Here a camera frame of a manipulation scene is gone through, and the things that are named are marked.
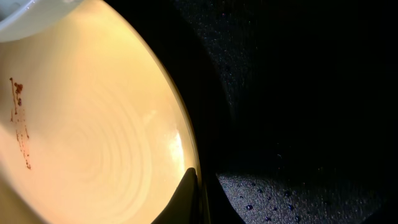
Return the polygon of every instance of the brown stain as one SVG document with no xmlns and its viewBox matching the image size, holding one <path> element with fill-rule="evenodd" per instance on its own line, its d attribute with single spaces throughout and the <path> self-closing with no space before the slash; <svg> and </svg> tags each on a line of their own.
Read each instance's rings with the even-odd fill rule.
<svg viewBox="0 0 398 224">
<path fill-rule="evenodd" d="M 14 123 L 16 127 L 16 136 L 19 144 L 19 149 L 24 156 L 26 167 L 31 170 L 30 166 L 30 150 L 29 150 L 29 135 L 27 133 L 27 128 L 25 124 L 25 109 L 22 107 L 22 97 L 21 93 L 24 88 L 22 84 L 14 82 L 13 78 L 10 78 L 12 85 L 12 97 L 14 102 L 15 113 L 11 109 L 11 122 Z"/>
</svg>

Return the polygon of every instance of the white bowl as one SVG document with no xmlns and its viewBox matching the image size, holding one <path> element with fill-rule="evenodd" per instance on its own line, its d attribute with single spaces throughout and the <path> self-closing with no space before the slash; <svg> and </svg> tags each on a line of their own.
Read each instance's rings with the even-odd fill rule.
<svg viewBox="0 0 398 224">
<path fill-rule="evenodd" d="M 21 106 L 10 78 L 24 85 Z M 0 44 L 0 105 L 3 178 L 47 223 L 150 223 L 185 171 L 200 171 L 165 68 L 100 0 Z M 32 223 L 6 189 L 0 182 L 1 220 Z"/>
<path fill-rule="evenodd" d="M 83 0 L 0 0 L 0 42 L 43 31 Z"/>
</svg>

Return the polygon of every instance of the white plate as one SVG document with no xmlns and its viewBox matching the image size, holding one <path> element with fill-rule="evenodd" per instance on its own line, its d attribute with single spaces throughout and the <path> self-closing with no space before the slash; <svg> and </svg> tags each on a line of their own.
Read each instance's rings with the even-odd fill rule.
<svg viewBox="0 0 398 224">
<path fill-rule="evenodd" d="M 22 106 L 14 105 L 11 77 L 23 84 Z M 186 169 L 200 170 L 165 69 L 100 0 L 85 1 L 43 33 L 0 45 L 0 165 L 49 223 L 150 223 Z M 15 199 L 1 197 L 0 206 L 7 200 Z M 5 216 L 24 216 L 7 209 Z"/>
</svg>

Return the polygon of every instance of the dark background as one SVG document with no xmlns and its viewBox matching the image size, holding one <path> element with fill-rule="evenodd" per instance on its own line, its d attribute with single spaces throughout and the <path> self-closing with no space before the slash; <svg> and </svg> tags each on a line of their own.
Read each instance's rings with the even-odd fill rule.
<svg viewBox="0 0 398 224">
<path fill-rule="evenodd" d="M 270 215 L 276 223 L 294 216 L 303 223 L 358 223 L 394 200 L 396 3 L 109 4 L 149 44 L 181 93 L 215 223 L 235 222 L 234 210 L 246 223 Z M 261 196 L 253 195 L 258 189 Z M 286 190 L 296 192 L 289 202 Z M 268 210 L 266 195 L 280 213 Z M 295 213 L 284 213 L 294 200 Z M 254 210 L 245 209 L 249 203 Z"/>
</svg>

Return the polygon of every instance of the plate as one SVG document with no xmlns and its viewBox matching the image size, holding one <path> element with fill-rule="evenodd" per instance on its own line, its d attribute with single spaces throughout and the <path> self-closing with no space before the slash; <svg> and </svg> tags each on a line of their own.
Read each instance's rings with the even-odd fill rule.
<svg viewBox="0 0 398 224">
<path fill-rule="evenodd" d="M 200 170 L 165 68 L 103 1 L 0 44 L 0 71 L 2 177 L 45 222 L 150 223 Z"/>
</svg>

